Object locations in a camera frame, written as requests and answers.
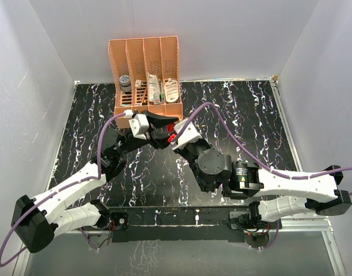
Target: black marble surface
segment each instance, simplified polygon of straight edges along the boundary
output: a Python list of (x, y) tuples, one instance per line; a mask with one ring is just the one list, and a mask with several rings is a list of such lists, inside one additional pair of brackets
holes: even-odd
[[(184, 82), (184, 117), (210, 101), (246, 148), (269, 166), (295, 170), (287, 137), (268, 81)], [(93, 148), (104, 123), (113, 115), (114, 84), (78, 85), (57, 157), (51, 187), (76, 173), (95, 154)], [(194, 124), (216, 149), (232, 160), (249, 160), (227, 136), (209, 109)], [(169, 148), (155, 151), (147, 145), (127, 156), (123, 174), (88, 193), (79, 204), (99, 198), (107, 206), (215, 206), (245, 205), (223, 198), (221, 190), (200, 191), (187, 162)]]

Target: red part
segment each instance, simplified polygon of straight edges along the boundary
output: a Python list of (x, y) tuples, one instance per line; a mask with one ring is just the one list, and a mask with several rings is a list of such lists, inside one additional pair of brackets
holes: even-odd
[(170, 137), (168, 138), (168, 142), (171, 142), (174, 137), (176, 137), (175, 134), (170, 135)]
[(172, 122), (172, 123), (168, 124), (167, 125), (167, 130), (168, 130), (168, 132), (175, 131), (175, 123)]

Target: white enclosure wall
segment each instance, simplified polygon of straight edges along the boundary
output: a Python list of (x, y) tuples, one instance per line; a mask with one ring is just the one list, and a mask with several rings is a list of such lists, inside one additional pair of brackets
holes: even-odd
[[(352, 0), (321, 0), (279, 77), (293, 138), (306, 171), (352, 165)], [(352, 191), (352, 172), (340, 189)], [(352, 276), (352, 207), (331, 218)]]
[[(15, 201), (47, 185), (73, 90), (29, 1), (0, 0), (0, 246)], [(20, 246), (14, 235), (3, 260)], [(0, 275), (11, 275), (14, 263)]]
[(317, 0), (30, 0), (70, 76), (113, 82), (108, 41), (177, 35), (181, 79), (279, 74)]

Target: orange desk organizer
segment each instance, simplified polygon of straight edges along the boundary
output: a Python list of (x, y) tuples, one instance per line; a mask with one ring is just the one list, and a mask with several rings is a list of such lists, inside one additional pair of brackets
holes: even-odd
[[(176, 116), (183, 119), (181, 95), (175, 103), (167, 103), (163, 99), (162, 104), (154, 105), (148, 101), (147, 78), (148, 73), (157, 75), (162, 83), (161, 91), (164, 93), (164, 83), (169, 79), (175, 79), (180, 85), (180, 62), (179, 44), (177, 36), (150, 37), (146, 39), (119, 39), (109, 41), (109, 59), (116, 87), (116, 99), (114, 114), (120, 114), (126, 109), (138, 110), (165, 115)], [(129, 75), (132, 92), (125, 94), (119, 85), (119, 77)], [(141, 80), (141, 87), (135, 88), (135, 81)], [(116, 119), (117, 127), (129, 128), (129, 119), (120, 117)]]

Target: label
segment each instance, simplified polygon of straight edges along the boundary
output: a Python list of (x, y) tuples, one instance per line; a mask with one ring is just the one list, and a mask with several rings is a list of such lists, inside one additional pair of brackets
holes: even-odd
[(154, 93), (160, 95), (159, 81), (157, 75), (149, 74), (148, 96), (149, 102), (154, 102)]
[(159, 93), (154, 93), (153, 99), (154, 99), (154, 104), (155, 104), (155, 105), (159, 105), (159, 104), (160, 104)]
[(169, 103), (175, 102), (179, 98), (178, 82), (173, 80), (168, 80), (164, 85), (165, 100)]
[(140, 88), (141, 87), (141, 80), (140, 79), (135, 80), (135, 87), (136, 88)]
[(121, 86), (121, 90), (125, 93), (131, 92), (131, 85), (129, 86)]
[(128, 76), (128, 75), (120, 76), (119, 77), (119, 84), (120, 85), (126, 85), (126, 86), (131, 84), (130, 76)]
[(247, 182), (248, 178), (248, 169), (246, 168), (235, 168), (235, 177), (237, 182)]

